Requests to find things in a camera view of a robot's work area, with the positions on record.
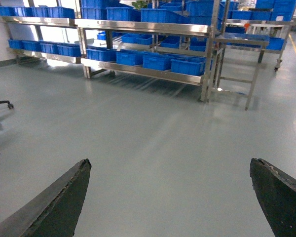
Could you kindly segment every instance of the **metal shelving rack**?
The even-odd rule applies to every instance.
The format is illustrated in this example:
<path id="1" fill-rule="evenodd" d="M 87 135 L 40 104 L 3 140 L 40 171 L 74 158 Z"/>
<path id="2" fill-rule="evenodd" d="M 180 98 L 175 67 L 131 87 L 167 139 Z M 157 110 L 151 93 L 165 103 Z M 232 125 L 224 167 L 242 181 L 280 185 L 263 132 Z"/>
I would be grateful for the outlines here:
<path id="1" fill-rule="evenodd" d="M 26 6 L 34 6 L 33 0 L 28 0 L 25 4 Z M 81 16 L 81 10 L 80 10 L 80 3 L 79 1 L 75 1 L 75 17 Z M 39 40 L 43 40 L 40 26 L 50 26 L 50 27 L 63 27 L 63 28 L 76 28 L 74 24 L 74 19 L 70 18 L 40 18 L 40 17 L 18 17 L 18 16 L 0 16 L 0 22 L 3 23 L 11 23 L 11 24 L 22 24 L 22 25 L 33 25 L 35 26 L 36 33 Z M 7 27 L 7 31 L 9 33 L 10 39 L 12 38 L 11 32 L 9 28 Z M 28 50 L 19 50 L 19 49 L 7 49 L 9 52 L 14 53 L 17 56 L 17 59 L 19 55 L 22 56 L 28 56 L 33 57 L 37 59 L 52 59 L 57 61 L 62 61 L 66 63 L 72 63 L 72 64 L 80 64 L 81 63 L 81 57 L 69 57 L 69 56 L 63 56 L 58 54 L 48 54 L 43 52 L 35 52 L 35 51 L 28 51 Z"/>
<path id="2" fill-rule="evenodd" d="M 293 22 L 292 21 L 256 21 L 256 20 L 226 19 L 226 25 L 244 26 L 245 24 L 250 24 L 250 26 L 253 27 L 253 34 L 256 32 L 257 29 L 259 30 L 261 27 L 281 28 L 280 35 L 284 35 L 281 37 L 284 39 L 282 49 L 281 50 L 270 50 L 270 49 L 264 50 L 266 53 L 279 54 L 276 66 L 274 68 L 275 71 L 278 71 L 278 69 L 281 67 L 283 52 L 285 50 L 286 43 L 288 40 L 289 33 L 291 31 Z M 246 50 L 246 51 L 257 51 L 256 48 L 252 50 L 252 48 L 249 48 L 249 47 L 227 46 L 227 48 L 240 49 L 240 50 Z"/>
<path id="3" fill-rule="evenodd" d="M 141 66 L 126 66 L 113 62 L 99 62 L 86 58 L 81 59 L 81 63 L 84 65 L 84 75 L 86 78 L 91 78 L 93 75 L 101 73 L 105 70 L 125 72 L 135 75 L 147 76 L 156 79 L 164 79 L 169 81 L 175 81 L 186 84 L 193 84 L 197 86 L 202 85 L 202 92 L 200 96 L 201 101 L 206 101 L 208 80 L 214 77 L 214 70 L 211 70 L 211 61 L 216 63 L 217 60 L 217 47 L 213 45 L 213 39 L 218 32 L 217 30 L 217 17 L 220 0 L 214 1 L 214 10 L 212 16 L 211 26 L 207 25 L 189 25 L 189 24 L 171 24 L 171 23 L 150 23 L 150 22 L 125 22 L 125 21 L 105 21 L 105 20 L 88 20 L 88 19 L 76 19 L 75 24 L 80 32 L 81 39 L 81 53 L 86 55 L 86 49 L 88 47 L 86 42 L 86 30 L 103 30 L 106 31 L 107 36 L 107 48 L 112 48 L 114 42 L 112 40 L 112 32 L 128 32 L 128 33 L 146 33 L 156 35 L 175 35 L 180 37 L 202 37 L 207 38 L 207 45 L 205 52 L 189 51 L 184 49 L 172 49 L 172 48 L 153 48 L 157 52 L 177 53 L 182 55 L 194 55 L 205 56 L 206 67 L 205 73 L 202 76 L 191 76 L 177 74 L 170 71 L 158 71 L 145 69 Z M 158 6 L 158 0 L 152 1 L 153 7 Z M 140 49 L 138 45 L 127 44 L 128 47 L 133 49 Z M 97 71 L 91 71 L 92 67 L 101 68 Z"/>

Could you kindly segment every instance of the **gray epoxy floor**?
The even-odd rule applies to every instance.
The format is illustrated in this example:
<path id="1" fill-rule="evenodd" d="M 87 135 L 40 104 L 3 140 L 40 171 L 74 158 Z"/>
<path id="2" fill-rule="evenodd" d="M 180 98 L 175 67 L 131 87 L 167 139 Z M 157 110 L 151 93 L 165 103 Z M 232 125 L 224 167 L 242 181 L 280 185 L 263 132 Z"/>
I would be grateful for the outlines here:
<path id="1" fill-rule="evenodd" d="M 226 76 L 250 75 L 242 59 L 257 55 L 228 55 L 236 64 L 225 65 Z M 273 237 L 249 167 L 263 158 L 296 178 L 292 44 L 278 73 L 276 55 L 263 61 L 247 112 L 233 96 L 198 103 L 194 87 L 174 97 L 174 83 L 87 81 L 81 66 L 0 68 L 0 99 L 15 105 L 0 106 L 0 221 L 88 158 L 77 237 Z"/>

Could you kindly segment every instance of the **stacked blue crates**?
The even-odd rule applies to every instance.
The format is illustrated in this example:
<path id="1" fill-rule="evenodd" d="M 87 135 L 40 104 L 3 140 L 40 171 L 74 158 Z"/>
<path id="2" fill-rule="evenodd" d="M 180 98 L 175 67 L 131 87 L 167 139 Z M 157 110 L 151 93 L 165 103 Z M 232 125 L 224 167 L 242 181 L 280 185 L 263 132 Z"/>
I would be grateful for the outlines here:
<path id="1" fill-rule="evenodd" d="M 291 21 L 296 7 L 296 0 L 275 0 L 272 21 Z"/>
<path id="2" fill-rule="evenodd" d="M 81 12 L 84 19 L 106 20 L 107 7 L 119 6 L 118 0 L 82 0 Z"/>
<path id="3" fill-rule="evenodd" d="M 214 9 L 214 0 L 198 0 L 188 1 L 186 9 L 189 12 L 189 23 L 197 25 L 211 25 Z M 220 3 L 217 28 L 222 26 L 222 18 L 224 14 L 224 4 Z"/>

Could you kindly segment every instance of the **blue storage bin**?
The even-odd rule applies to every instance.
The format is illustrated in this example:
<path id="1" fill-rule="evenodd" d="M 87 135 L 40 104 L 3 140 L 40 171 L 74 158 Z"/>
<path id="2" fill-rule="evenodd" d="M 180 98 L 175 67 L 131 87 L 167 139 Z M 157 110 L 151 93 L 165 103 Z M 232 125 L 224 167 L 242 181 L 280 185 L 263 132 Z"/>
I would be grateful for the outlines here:
<path id="1" fill-rule="evenodd" d="M 272 12 L 271 21 L 291 21 L 293 14 L 289 12 Z"/>
<path id="2" fill-rule="evenodd" d="M 0 16 L 15 16 L 14 8 L 10 6 L 0 6 Z"/>
<path id="3" fill-rule="evenodd" d="M 225 32 L 227 32 L 227 33 L 244 34 L 246 32 L 246 29 L 244 27 L 232 27 L 232 26 L 228 26 L 228 27 L 226 27 Z"/>
<path id="4" fill-rule="evenodd" d="M 186 10 L 190 16 L 212 16 L 214 0 L 188 1 Z M 220 3 L 218 17 L 223 18 L 224 4 Z"/>
<path id="5" fill-rule="evenodd" d="M 183 57 L 171 59 L 171 62 L 171 71 L 173 73 L 200 76 L 205 72 L 206 58 Z"/>
<path id="6" fill-rule="evenodd" d="M 116 50 L 102 47 L 88 48 L 87 58 L 102 62 L 116 61 Z"/>
<path id="7" fill-rule="evenodd" d="M 186 24 L 188 18 L 165 9 L 142 9 L 142 22 Z"/>
<path id="8" fill-rule="evenodd" d="M 232 18 L 238 20 L 250 20 L 252 11 L 232 11 Z"/>
<path id="9" fill-rule="evenodd" d="M 190 50 L 193 51 L 202 51 L 205 52 L 206 51 L 206 40 L 204 41 L 194 41 L 192 40 L 189 46 Z"/>
<path id="10" fill-rule="evenodd" d="M 83 19 L 106 20 L 107 11 L 100 8 L 81 8 Z"/>
<path id="11" fill-rule="evenodd" d="M 137 44 L 151 45 L 152 35 L 141 35 L 137 37 Z"/>
<path id="12" fill-rule="evenodd" d="M 108 20 L 140 21 L 140 11 L 129 7 L 107 7 Z"/>
<path id="13" fill-rule="evenodd" d="M 171 69 L 171 59 L 181 58 L 182 55 L 178 54 L 157 54 L 157 55 L 144 55 L 144 68 L 154 70 L 168 70 Z"/>
<path id="14" fill-rule="evenodd" d="M 161 47 L 165 48 L 179 48 L 180 47 L 180 37 L 179 36 L 169 36 L 160 44 Z"/>
<path id="15" fill-rule="evenodd" d="M 23 47 L 28 51 L 41 52 L 40 42 L 37 41 L 23 41 Z"/>
<path id="16" fill-rule="evenodd" d="M 135 66 L 143 64 L 143 52 L 133 51 L 133 50 L 123 50 L 116 52 L 116 63 Z"/>
<path id="17" fill-rule="evenodd" d="M 282 50 L 283 44 L 284 44 L 284 39 L 281 38 L 275 38 L 275 37 L 270 37 L 270 43 L 266 47 L 266 49 L 271 49 L 271 50 Z"/>
<path id="18" fill-rule="evenodd" d="M 257 0 L 256 8 L 272 9 L 274 0 Z"/>
<path id="19" fill-rule="evenodd" d="M 34 17 L 49 17 L 47 6 L 32 7 L 32 11 Z"/>
<path id="20" fill-rule="evenodd" d="M 251 15 L 251 20 L 269 21 L 272 12 L 270 11 L 253 11 Z"/>
<path id="21" fill-rule="evenodd" d="M 275 1 L 273 11 L 275 12 L 289 12 L 290 14 L 294 13 L 296 6 L 295 0 L 288 1 Z"/>
<path id="22" fill-rule="evenodd" d="M 182 3 L 169 2 L 163 4 L 160 8 L 168 11 L 182 11 Z"/>
<path id="23" fill-rule="evenodd" d="M 10 48 L 23 49 L 23 42 L 21 40 L 9 39 Z"/>
<path id="24" fill-rule="evenodd" d="M 58 54 L 58 45 L 56 43 L 41 43 L 41 51 L 44 53 Z"/>
<path id="25" fill-rule="evenodd" d="M 122 42 L 124 43 L 137 43 L 137 38 L 140 34 L 125 34 L 122 36 Z"/>
<path id="26" fill-rule="evenodd" d="M 59 44 L 58 53 L 64 56 L 81 57 L 80 47 L 77 44 Z"/>
<path id="27" fill-rule="evenodd" d="M 13 7 L 13 9 L 15 16 L 33 16 L 33 11 L 31 7 L 15 6 Z"/>
<path id="28" fill-rule="evenodd" d="M 83 8 L 102 8 L 117 7 L 120 3 L 118 0 L 82 0 L 81 7 Z"/>
<path id="29" fill-rule="evenodd" d="M 74 10 L 71 8 L 56 6 L 48 8 L 49 17 L 52 18 L 72 18 L 74 19 Z"/>

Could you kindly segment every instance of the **stainless steel shelf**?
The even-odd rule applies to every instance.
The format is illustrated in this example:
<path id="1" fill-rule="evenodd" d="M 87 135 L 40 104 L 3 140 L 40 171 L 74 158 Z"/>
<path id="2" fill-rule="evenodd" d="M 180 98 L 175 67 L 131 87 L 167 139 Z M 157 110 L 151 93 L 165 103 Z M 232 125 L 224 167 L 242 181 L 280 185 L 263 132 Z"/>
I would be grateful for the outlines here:
<path id="1" fill-rule="evenodd" d="M 52 59 L 52 60 L 66 62 L 66 63 L 73 63 L 73 64 L 81 63 L 81 57 L 69 57 L 69 56 L 63 56 L 58 54 L 42 53 L 42 52 L 28 51 L 23 49 L 13 49 L 13 48 L 8 48 L 7 50 L 11 53 L 15 53 L 18 55 L 25 55 L 25 56 L 34 57 L 34 58 Z"/>
<path id="2" fill-rule="evenodd" d="M 206 53 L 202 51 L 194 51 L 194 50 L 186 50 L 186 49 L 178 49 L 178 48 L 158 47 L 157 52 L 167 52 L 167 53 L 183 54 L 183 55 L 198 56 L 198 57 L 206 56 Z"/>
<path id="3" fill-rule="evenodd" d="M 75 27 L 74 19 L 70 19 L 70 18 L 0 16 L 0 22 L 14 23 L 14 24 L 25 24 L 25 25 Z"/>
<path id="4" fill-rule="evenodd" d="M 244 25 L 244 24 L 252 24 L 252 25 L 263 25 L 269 27 L 280 27 L 280 26 L 289 26 L 293 22 L 292 21 L 256 21 L 256 20 L 235 20 L 235 19 L 226 19 L 226 23 L 229 25 Z"/>
<path id="5" fill-rule="evenodd" d="M 86 58 L 82 58 L 81 63 L 87 67 L 96 67 L 96 68 L 102 68 L 106 70 L 114 70 L 119 72 L 125 72 L 125 73 L 141 75 L 141 76 L 151 77 L 151 78 L 158 78 L 163 80 L 170 80 L 170 81 L 191 84 L 191 85 L 201 85 L 201 77 L 197 77 L 197 76 L 172 73 L 169 71 L 152 70 L 152 69 L 142 68 L 141 66 L 127 66 L 127 65 L 121 65 L 121 64 L 112 63 L 112 62 L 100 62 L 100 61 L 95 61 L 95 60 L 86 59 Z"/>
<path id="6" fill-rule="evenodd" d="M 269 41 L 260 40 L 260 39 L 245 39 L 242 37 L 238 37 L 241 34 L 234 34 L 234 33 L 224 33 L 214 39 L 216 42 L 222 43 L 245 43 L 251 45 L 261 45 L 261 46 L 268 46 Z"/>
<path id="7" fill-rule="evenodd" d="M 244 50 L 244 51 L 251 51 L 251 52 L 260 52 L 261 48 L 250 48 L 250 47 L 243 47 L 243 46 L 234 46 L 234 45 L 226 45 L 226 48 L 229 49 L 238 49 L 238 50 Z M 271 50 L 271 49 L 265 49 L 265 53 L 274 53 L 274 54 L 280 54 L 280 50 Z"/>
<path id="8" fill-rule="evenodd" d="M 104 21 L 76 19 L 75 24 L 80 28 L 101 29 L 138 33 L 160 33 L 178 36 L 209 36 L 211 27 L 206 25 L 150 23 L 133 21 Z"/>

